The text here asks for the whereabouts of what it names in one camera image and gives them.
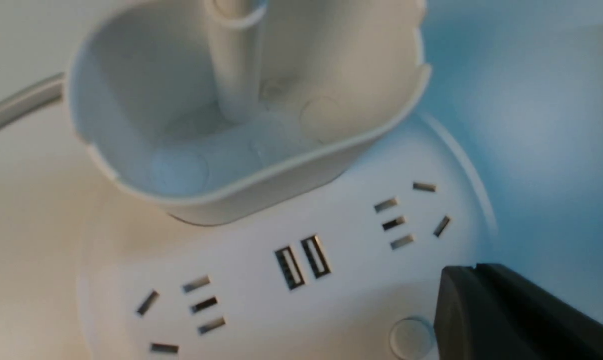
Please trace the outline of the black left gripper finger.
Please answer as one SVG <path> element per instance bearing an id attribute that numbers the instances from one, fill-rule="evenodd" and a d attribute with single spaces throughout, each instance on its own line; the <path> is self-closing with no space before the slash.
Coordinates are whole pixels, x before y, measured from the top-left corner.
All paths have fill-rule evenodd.
<path id="1" fill-rule="evenodd" d="M 446 266 L 434 319 L 441 360 L 603 360 L 603 324 L 498 263 Z"/>

